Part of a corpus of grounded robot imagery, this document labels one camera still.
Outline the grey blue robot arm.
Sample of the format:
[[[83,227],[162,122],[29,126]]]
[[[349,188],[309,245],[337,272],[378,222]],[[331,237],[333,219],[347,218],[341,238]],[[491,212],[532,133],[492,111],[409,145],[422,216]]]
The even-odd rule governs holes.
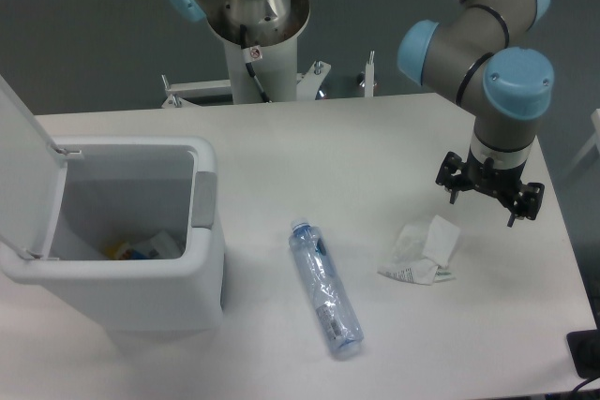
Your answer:
[[[221,40],[238,104],[312,100],[297,71],[297,39],[308,0],[169,0],[190,22],[207,21]],[[547,112],[554,70],[540,52],[515,42],[547,12],[550,0],[458,0],[448,25],[421,21],[397,50],[399,70],[473,115],[466,157],[449,153],[436,182],[452,197],[476,191],[496,199],[512,220],[537,217],[544,186],[521,175]]]

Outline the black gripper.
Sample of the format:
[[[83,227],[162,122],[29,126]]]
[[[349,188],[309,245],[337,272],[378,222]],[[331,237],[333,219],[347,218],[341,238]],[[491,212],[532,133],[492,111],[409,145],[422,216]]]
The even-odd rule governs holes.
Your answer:
[[[542,183],[521,183],[524,168],[522,163],[509,170],[486,169],[474,157],[469,157],[466,162],[458,154],[448,152],[435,183],[450,194],[451,204],[456,202],[460,192],[469,189],[498,200],[510,212],[507,226],[512,228],[517,220],[537,218],[545,193]]]

